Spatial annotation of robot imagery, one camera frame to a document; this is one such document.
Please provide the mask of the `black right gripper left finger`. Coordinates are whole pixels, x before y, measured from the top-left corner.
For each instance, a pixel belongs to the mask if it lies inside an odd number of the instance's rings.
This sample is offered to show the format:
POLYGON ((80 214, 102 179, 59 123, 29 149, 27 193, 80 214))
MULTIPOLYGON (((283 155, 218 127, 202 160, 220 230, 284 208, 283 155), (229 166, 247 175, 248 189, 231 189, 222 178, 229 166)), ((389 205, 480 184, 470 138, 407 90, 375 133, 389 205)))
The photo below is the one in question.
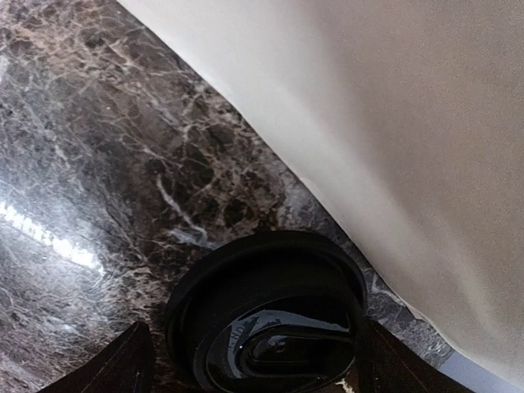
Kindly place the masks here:
POLYGON ((99 354, 41 393, 150 392, 155 349, 148 325, 136 322, 99 354))

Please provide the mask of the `blue checkered paper bag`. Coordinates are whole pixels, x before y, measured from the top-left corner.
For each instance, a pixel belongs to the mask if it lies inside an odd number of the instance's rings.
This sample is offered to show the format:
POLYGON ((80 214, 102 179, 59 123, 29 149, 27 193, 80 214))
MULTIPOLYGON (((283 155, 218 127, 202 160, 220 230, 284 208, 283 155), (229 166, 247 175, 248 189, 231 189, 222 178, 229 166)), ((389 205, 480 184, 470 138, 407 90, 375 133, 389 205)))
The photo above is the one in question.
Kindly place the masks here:
POLYGON ((386 284, 523 384, 520 1, 126 1, 386 284))

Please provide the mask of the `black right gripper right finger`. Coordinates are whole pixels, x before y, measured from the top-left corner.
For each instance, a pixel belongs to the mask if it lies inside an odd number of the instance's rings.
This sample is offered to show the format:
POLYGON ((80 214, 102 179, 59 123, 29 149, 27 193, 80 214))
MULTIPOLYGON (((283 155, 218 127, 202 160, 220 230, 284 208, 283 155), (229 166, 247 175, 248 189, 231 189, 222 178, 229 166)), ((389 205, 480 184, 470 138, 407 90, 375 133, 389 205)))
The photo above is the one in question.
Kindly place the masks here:
POLYGON ((359 390, 371 393, 471 393, 418 357, 380 323, 364 318, 356 339, 359 390))

